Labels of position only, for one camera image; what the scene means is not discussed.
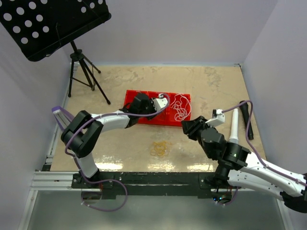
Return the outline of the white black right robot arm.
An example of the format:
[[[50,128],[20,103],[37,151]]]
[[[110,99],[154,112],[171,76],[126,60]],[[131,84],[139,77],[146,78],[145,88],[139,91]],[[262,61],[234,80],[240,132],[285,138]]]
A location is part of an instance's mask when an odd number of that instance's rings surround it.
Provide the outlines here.
[[[216,130],[225,122],[220,114],[207,120],[203,116],[182,121],[183,133],[197,141],[206,156],[218,162],[212,178],[214,186],[227,185],[267,192],[291,210],[307,211],[307,176],[291,172],[258,157],[256,153],[231,141]]]

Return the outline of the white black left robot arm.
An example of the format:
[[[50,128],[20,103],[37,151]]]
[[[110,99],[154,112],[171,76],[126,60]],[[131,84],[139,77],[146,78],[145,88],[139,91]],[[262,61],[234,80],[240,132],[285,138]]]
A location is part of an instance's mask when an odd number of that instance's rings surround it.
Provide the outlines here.
[[[168,97],[163,93],[155,98],[138,93],[131,103],[113,113],[96,115],[80,111],[63,130],[61,140],[65,144],[65,153],[74,158],[77,168],[83,173],[82,182],[89,188],[99,184],[99,169],[92,150],[101,133],[132,127],[142,117],[151,120],[167,106]]]

